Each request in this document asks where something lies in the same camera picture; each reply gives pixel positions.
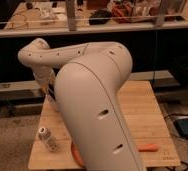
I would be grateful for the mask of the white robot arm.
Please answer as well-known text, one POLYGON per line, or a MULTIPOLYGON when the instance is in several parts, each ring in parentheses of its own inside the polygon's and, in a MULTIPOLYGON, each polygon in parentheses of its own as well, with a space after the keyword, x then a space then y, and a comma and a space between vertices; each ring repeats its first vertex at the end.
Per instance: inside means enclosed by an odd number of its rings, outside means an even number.
POLYGON ((146 171, 117 99, 132 70, 123 44, 52 49, 38 38, 18 59, 52 96, 88 171, 146 171))

